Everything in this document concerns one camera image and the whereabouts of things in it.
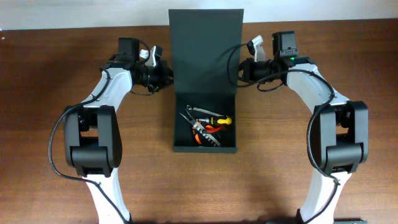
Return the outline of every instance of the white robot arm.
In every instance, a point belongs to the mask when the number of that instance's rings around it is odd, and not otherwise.
[[[50,138],[49,159],[53,170],[61,177],[87,183],[100,224],[131,223],[118,178],[122,144],[116,111],[134,84],[148,87],[153,94],[173,83],[172,71],[166,61],[160,59],[162,49],[154,46],[148,50],[145,60],[138,61],[139,43],[137,39],[119,38],[119,53],[101,69],[101,80],[91,95],[80,104],[66,108]],[[61,119],[67,163],[82,178],[61,174],[53,164],[52,139]],[[82,132],[90,129],[97,129],[98,136],[82,136]]]
[[[327,85],[314,62],[299,56],[293,31],[272,35],[274,60],[266,61],[264,51],[257,49],[262,42],[259,39],[262,40],[257,36],[247,43],[254,59],[248,58],[239,66],[243,70],[243,76],[239,79],[249,83],[244,86],[258,84],[259,88],[265,82],[280,79],[301,97],[314,114],[313,122],[308,127],[311,129],[308,132],[309,158],[314,158],[313,177],[307,199],[297,212],[296,223],[366,223],[334,222],[333,219],[345,183],[368,156],[366,105],[361,101],[350,101]],[[336,134],[336,125],[348,128],[348,132]]]

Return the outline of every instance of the screwdriver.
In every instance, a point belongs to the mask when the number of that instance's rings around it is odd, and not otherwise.
[[[226,126],[232,124],[232,118],[229,116],[217,116],[217,117],[202,118],[197,120],[204,122],[206,124],[216,124],[220,126]]]

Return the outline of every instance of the wooden table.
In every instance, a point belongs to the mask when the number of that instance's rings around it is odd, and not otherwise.
[[[398,219],[398,20],[245,24],[243,40],[295,30],[302,55],[342,94],[369,106],[369,158],[341,194],[335,217],[370,223]],[[98,68],[118,50],[119,36],[164,49],[169,27],[5,31],[0,40],[0,223],[96,223],[85,184],[49,166],[50,128],[66,105],[80,102],[100,79]],[[242,60],[248,57],[243,50]],[[126,95],[118,110],[123,140],[119,179],[133,220],[220,222],[294,216],[307,196],[312,168],[305,133],[310,112],[289,88],[239,89],[237,154],[172,152],[174,89]],[[62,131],[56,165],[64,158]]]

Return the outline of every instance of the dark green box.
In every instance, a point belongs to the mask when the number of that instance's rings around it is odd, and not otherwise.
[[[236,87],[226,76],[226,63],[235,45],[241,43],[243,10],[169,10],[174,88],[176,97],[175,152],[235,153]],[[237,82],[240,51],[229,70]],[[233,117],[232,127],[222,136],[223,147],[199,147],[190,124],[180,115],[186,105]]]

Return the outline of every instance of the metal tool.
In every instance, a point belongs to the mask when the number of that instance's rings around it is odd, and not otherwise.
[[[190,105],[187,105],[187,110],[189,110],[189,111],[192,111],[192,110],[199,111],[199,112],[210,114],[210,115],[213,115],[213,116],[224,116],[224,115],[221,115],[221,114],[218,114],[218,113],[214,113],[214,112],[211,112],[211,111],[208,111],[208,110],[205,110],[205,109],[192,107]]]
[[[185,118],[205,139],[207,139],[209,142],[212,143],[214,146],[220,147],[221,144],[219,141],[217,141],[216,138],[214,138],[211,134],[204,133],[205,128],[200,124],[199,121],[195,120],[195,118],[192,117],[192,115],[188,112],[188,110],[185,110],[187,114],[189,115],[190,119],[188,119],[184,114],[180,113],[180,115]]]

